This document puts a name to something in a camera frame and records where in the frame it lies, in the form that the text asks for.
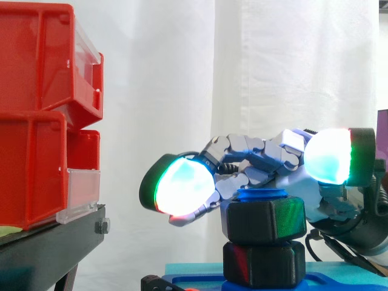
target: stacked storage bins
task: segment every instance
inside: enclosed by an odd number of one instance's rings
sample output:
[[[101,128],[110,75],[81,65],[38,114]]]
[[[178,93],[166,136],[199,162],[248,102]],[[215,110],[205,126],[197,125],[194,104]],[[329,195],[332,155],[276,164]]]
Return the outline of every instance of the stacked storage bins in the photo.
[[[65,4],[0,2],[0,227],[97,208],[103,62]]]

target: black cable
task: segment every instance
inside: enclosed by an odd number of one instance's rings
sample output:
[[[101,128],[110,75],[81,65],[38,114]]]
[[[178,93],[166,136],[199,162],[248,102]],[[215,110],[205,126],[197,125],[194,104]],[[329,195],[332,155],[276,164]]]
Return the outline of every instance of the black cable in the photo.
[[[384,173],[376,173],[372,177],[372,187],[374,188],[375,196],[373,202],[373,208],[377,216],[388,215],[388,194],[381,185],[381,180]]]
[[[376,207],[378,216],[388,215],[388,194],[385,192],[382,186],[380,186],[380,190],[378,192]]]
[[[178,155],[178,157],[182,157],[182,156],[196,156],[196,155],[199,155],[198,152],[184,152],[184,153],[180,153]]]
[[[307,133],[309,133],[309,134],[311,134],[311,135],[316,135],[318,132],[316,132],[316,131],[314,131],[314,130],[311,130],[311,129],[305,129],[305,130],[303,130],[304,132],[307,132]]]
[[[219,165],[217,170],[217,173],[220,175],[231,175],[236,172],[238,172],[238,166],[228,163]]]
[[[371,262],[369,262],[365,257],[360,254],[355,253],[352,249],[351,251],[356,255],[353,256],[345,247],[343,247],[337,240],[329,238],[327,235],[323,234],[323,238],[328,247],[330,247],[341,259],[347,263],[351,263],[355,266],[363,268],[367,271],[370,271],[379,276],[385,277],[385,275],[380,272]]]
[[[321,262],[322,260],[315,254],[315,252],[311,248],[311,245],[310,245],[310,240],[311,239],[312,239],[311,234],[306,235],[306,238],[305,238],[304,242],[306,244],[307,250],[309,251],[310,255],[313,257],[313,259],[315,261]]]

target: white backdrop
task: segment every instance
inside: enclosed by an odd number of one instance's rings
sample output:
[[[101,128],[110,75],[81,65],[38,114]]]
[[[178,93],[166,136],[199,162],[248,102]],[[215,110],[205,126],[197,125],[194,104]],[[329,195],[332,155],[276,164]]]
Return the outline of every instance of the white backdrop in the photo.
[[[75,291],[139,290],[165,263],[222,260],[218,211],[179,229],[140,206],[142,176],[163,153],[232,132],[375,126],[377,0],[61,2],[105,55],[104,120],[93,128],[112,228]]]

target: robotic hand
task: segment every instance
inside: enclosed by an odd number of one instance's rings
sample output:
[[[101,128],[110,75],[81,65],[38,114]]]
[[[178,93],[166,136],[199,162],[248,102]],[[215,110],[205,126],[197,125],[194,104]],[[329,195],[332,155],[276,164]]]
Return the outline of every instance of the robotic hand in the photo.
[[[372,129],[284,130],[271,140],[228,135],[201,153],[164,155],[145,175],[139,197],[184,226],[240,189],[284,189],[304,200],[308,222],[322,234],[388,266],[384,174]]]

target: blue platform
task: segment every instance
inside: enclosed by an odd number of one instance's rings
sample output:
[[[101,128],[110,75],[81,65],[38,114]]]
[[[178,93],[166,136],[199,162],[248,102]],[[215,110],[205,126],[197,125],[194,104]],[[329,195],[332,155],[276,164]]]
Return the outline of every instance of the blue platform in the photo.
[[[341,262],[306,263],[306,279],[295,291],[388,291],[388,278],[382,278],[357,266]],[[200,291],[253,291],[224,283],[222,263],[168,264],[164,279]]]

